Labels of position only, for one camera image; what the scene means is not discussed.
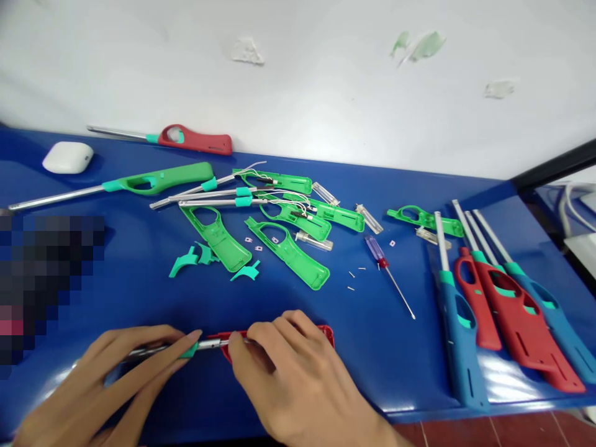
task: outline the blue table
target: blue table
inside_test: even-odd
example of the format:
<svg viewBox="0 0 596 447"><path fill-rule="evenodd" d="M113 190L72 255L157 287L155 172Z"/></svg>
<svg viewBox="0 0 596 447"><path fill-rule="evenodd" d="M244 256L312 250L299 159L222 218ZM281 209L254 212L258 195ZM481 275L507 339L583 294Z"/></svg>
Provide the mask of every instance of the blue table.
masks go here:
<svg viewBox="0 0 596 447"><path fill-rule="evenodd" d="M96 157L85 173L57 176L41 168L47 150L60 140L82 141L94 148ZM82 277L81 290L71 293L72 304L59 308L58 322L48 324L47 336L40 336L36 349L13 368L8 380L0 382L0 439L11 436L27 412L105 330L169 323L186 332L201 328L209 334L248 328L296 308L334 329L337 352L358 387L391 422L478 416L462 408L449 389L427 243L415 236L411 225L384 215L388 208L407 204L451 217L454 211L447 204L454 198L465 209L481 208L513 258L559 297L569 321L596 353L594 298L507 182L245 153L226 158L143 143L10 130L0 130L0 153L4 205L195 161L212 163L217 176L260 160L268 161L261 167L265 171L308 176L346 208L363 203L379 219L385 231L377 240L417 317L410 318L387 275L377 271L363 236L344 227L333 226L331 252L301 245L331 271L327 283L314 292L266 248L259 253L254 251L256 243L243 242L253 237L244 220L249 215L265 220L258 208L222 209L228 231L252 251L254 260L261 260L255 282L248 278L230 282L230 274L220 264L187 267L176 279L168 279L176 257L201 238L177 208L149 209L155 201L150 197L96 194L31 210L24 220L47 215L104 216L113 234L103 260L94 262L93 276ZM462 241L450 239L453 262ZM394 248L389 246L391 240L396 242ZM512 362L505 350L479 350L479 359L494 415L596 404L596 387L590 386L585 395L562 394L537 372ZM173 443L263 433L230 365L220 352L206 351L163 389L142 440Z"/></svg>

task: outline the hand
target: hand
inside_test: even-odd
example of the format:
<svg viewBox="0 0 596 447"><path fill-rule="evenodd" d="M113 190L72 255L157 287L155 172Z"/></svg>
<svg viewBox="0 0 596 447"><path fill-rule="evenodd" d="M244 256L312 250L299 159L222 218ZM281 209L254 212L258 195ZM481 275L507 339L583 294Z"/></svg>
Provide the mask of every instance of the hand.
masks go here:
<svg viewBox="0 0 596 447"><path fill-rule="evenodd" d="M232 334L234 375L278 442L290 447L410 445L365 401L325 335L302 311L255 323L247 337L262 350Z"/></svg>
<svg viewBox="0 0 596 447"><path fill-rule="evenodd" d="M105 332L56 391L23 421L13 446L136 447L153 401L172 374L186 364L187 359L178 358L200 336L200 330L184 336L167 325ZM133 349L164 342L173 344L110 387L104 387L108 373ZM96 435L108 418L133 396L118 425Z"/></svg>

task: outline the finger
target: finger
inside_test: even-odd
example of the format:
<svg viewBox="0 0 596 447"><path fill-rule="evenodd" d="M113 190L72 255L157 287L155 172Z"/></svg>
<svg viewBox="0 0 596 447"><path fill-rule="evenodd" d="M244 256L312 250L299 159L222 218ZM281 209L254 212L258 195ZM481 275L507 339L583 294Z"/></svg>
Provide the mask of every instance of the finger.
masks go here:
<svg viewBox="0 0 596 447"><path fill-rule="evenodd" d="M110 437L112 432L114 431L114 427L106 428L100 434L98 434L95 438L91 440L88 447L103 447L104 442Z"/></svg>
<svg viewBox="0 0 596 447"><path fill-rule="evenodd" d="M263 347L281 374L288 364L297 363L296 351L292 349L273 323L254 323L248 328L246 336Z"/></svg>
<svg viewBox="0 0 596 447"><path fill-rule="evenodd" d="M273 325L277 328L279 333L286 339L289 345L300 354L310 352L309 342L306 337L303 336L296 327L292 326L287 319L284 317L278 317L273 320Z"/></svg>
<svg viewBox="0 0 596 447"><path fill-rule="evenodd" d="M259 413L268 406L267 396L271 395L270 390L276 384L275 378L255 360L238 332L230 335L228 352L236 380Z"/></svg>
<svg viewBox="0 0 596 447"><path fill-rule="evenodd" d="M319 342L328 341L325 334L321 332L306 314L301 310L287 310L282 315L286 320L298 328L298 330L309 340Z"/></svg>
<svg viewBox="0 0 596 447"><path fill-rule="evenodd" d="M86 365L84 371L81 368L80 375L85 375L88 382L103 380L135 348L156 341L174 343L182 338L184 338L184 333L169 325L122 330L116 340L101 351L92 363Z"/></svg>
<svg viewBox="0 0 596 447"><path fill-rule="evenodd" d="M101 351L106 349L120 334L119 329L109 330L104 332L99 338L90 344L89 348L83 354L83 357L76 363L77 367L83 366L97 356Z"/></svg>
<svg viewBox="0 0 596 447"><path fill-rule="evenodd" d="M172 367L164 369L141 388L103 447L138 446L138 439L155 399L170 377L187 362L186 359L176 360Z"/></svg>

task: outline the white cable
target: white cable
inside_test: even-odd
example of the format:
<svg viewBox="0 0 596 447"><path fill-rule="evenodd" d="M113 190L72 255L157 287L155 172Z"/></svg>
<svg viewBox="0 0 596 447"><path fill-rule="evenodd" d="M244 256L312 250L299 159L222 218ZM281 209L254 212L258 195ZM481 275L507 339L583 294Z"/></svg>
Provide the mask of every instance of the white cable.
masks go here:
<svg viewBox="0 0 596 447"><path fill-rule="evenodd" d="M573 206L573 202L571 201L571 191L573 190L574 186L571 186L571 183L569 183L566 187L565 187L565 197L567 199L567 206L569 206L569 210L575 215L575 217L577 217L577 219L584 224L587 228L589 228L592 232L596 233L596 228L594 228L590 222L588 222L586 219L584 219L582 216L579 215L579 213L576 211L576 209Z"/></svg>
<svg viewBox="0 0 596 447"><path fill-rule="evenodd" d="M570 238L572 237L571 234L571 225L569 223L569 218L567 216L567 212L565 210L565 205L569 206L569 210L572 212L572 214L574 215L574 217L583 225L585 225L587 228L590 229L590 231L593 231L596 233L596 228L594 228L586 219L584 219L575 209L575 207L573 206L573 202L571 201L571 192L573 191L574 188L576 187L586 187L588 186L589 189L591 191L594 191L596 188L596 185L592 184L592 183L575 183L575 182L570 182L570 181L564 181L564 182L560 182L558 184L565 184L565 189L563 191L563 195L561 197L561 199L559 200L559 206L558 206L558 211L559 211L559 218L561 219L561 223L563 226L563 234L566 238Z"/></svg>
<svg viewBox="0 0 596 447"><path fill-rule="evenodd" d="M272 190L261 189L260 191L269 191L268 194L271 194L271 195L288 193L288 194L293 194L295 196L300 197L303 200L302 202L291 201L291 200L286 200L286 199L273 199L273 200L270 200L270 203L272 203L272 204L289 203L289 204L296 205L298 208L300 208L300 210L302 211L302 215L304 215L304 216L306 216L306 206L304 204L306 203L308 205L308 207L310 208L309 198L299 192L288 191L287 189L272 189Z"/></svg>

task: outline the metal tube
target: metal tube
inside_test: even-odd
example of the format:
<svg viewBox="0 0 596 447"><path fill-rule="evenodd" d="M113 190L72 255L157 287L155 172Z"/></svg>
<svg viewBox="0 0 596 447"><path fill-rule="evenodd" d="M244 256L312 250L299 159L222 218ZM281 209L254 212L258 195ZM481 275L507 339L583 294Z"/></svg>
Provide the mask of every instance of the metal tube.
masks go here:
<svg viewBox="0 0 596 447"><path fill-rule="evenodd" d="M252 187L248 188L248 190L250 192L255 192L258 188ZM224 189L223 191L198 192L197 194L177 194L175 196L169 196L168 199L173 202L179 202L183 200L208 199L210 197L234 196L235 194L235 189Z"/></svg>
<svg viewBox="0 0 596 447"><path fill-rule="evenodd" d="M464 227L464 233L466 234L466 238L470 243L470 248L472 251L478 251L478 244L476 243L476 239L474 239L474 235L472 234L472 230L470 226L467 224L466 216L464 216L464 212L461 210L461 206L459 206L459 201L454 199L451 201L453 207L455 208L455 212L458 215L458 219L461 222L461 226Z"/></svg>
<svg viewBox="0 0 596 447"><path fill-rule="evenodd" d="M222 183L228 183L230 181L234 180L234 174L228 175L226 177L222 177L220 179L217 179L217 185L221 185ZM184 196L186 194L193 194L195 192L201 192L203 191L203 187L202 186L197 186L194 187L192 189L189 189L188 191L184 191L181 192L180 194L178 194L179 196ZM169 197L162 199L160 201L154 202L152 204L149 205L149 208L151 209L159 209L161 207L164 207L166 205L169 205L170 203L174 203L173 200L171 200Z"/></svg>
<svg viewBox="0 0 596 447"><path fill-rule="evenodd" d="M443 230L443 218L441 213L435 211L436 239L439 243L439 254L441 255L441 270L449 271L449 258L447 258L447 248L445 247L445 231Z"/></svg>
<svg viewBox="0 0 596 447"><path fill-rule="evenodd" d="M221 338L213 338L211 340L200 341L197 345L197 351L203 351L208 349L221 348L229 343L228 340L222 340ZM143 360L157 354L165 349L168 349L171 345L162 345L157 348L139 348L130 352L130 354L122 360L122 362Z"/></svg>
<svg viewBox="0 0 596 447"><path fill-rule="evenodd" d="M474 233L476 233L476 237L480 241L480 245L482 245L482 249L484 250L484 253L486 253L486 255L488 256L490 263L493 264L494 266L498 266L499 262L497 261L495 254L490 249L489 243L486 242L486 239L484 238L484 235L480 231L480 228L478 228L478 224L474 220L474 216L472 215L472 213L470 213L470 211L466 211L466 217L470 221L470 225L472 225L472 228L474 229Z"/></svg>
<svg viewBox="0 0 596 447"><path fill-rule="evenodd" d="M507 250L505 249L503 244L501 244L501 241L499 240L499 238L497 238L497 235L492 231L492 228L490 227L489 223L486 221L484 216L477 209L474 210L474 215L478 219L478 222L480 222L480 224L483 226L484 231L486 231L486 234L488 234L489 238L492 240L492 243L495 245L495 247L497 247L497 250L499 251L501 256L503 256L505 262L512 263L512 257L509 256L509 253L507 253Z"/></svg>
<svg viewBox="0 0 596 447"><path fill-rule="evenodd" d="M265 199L253 199L253 201L251 202L251 205L264 205L265 203L268 203L268 200ZM213 201L181 201L178 202L178 206L180 206L180 208L191 208L191 207L195 207L195 206L226 206L226 205L234 205L236 206L236 200L235 199L229 199L229 200L213 200Z"/></svg>
<svg viewBox="0 0 596 447"><path fill-rule="evenodd" d="M8 209L11 211L22 210L26 208L35 208L42 205L49 205L56 202L63 202L70 199L74 199L75 197L83 197L88 196L90 194L94 194L95 192L105 191L104 187L101 185L92 186L90 188L85 189L78 189L77 191L65 192L64 194L57 194L55 196L50 197L43 197L41 199L35 199L32 201L21 202L14 205L8 205Z"/></svg>
<svg viewBox="0 0 596 447"><path fill-rule="evenodd" d="M88 125L87 130L97 133L106 133L108 135L116 135L118 137L133 138L134 140L147 141L147 135L140 132L129 132L128 130L110 129L109 127L98 127Z"/></svg>

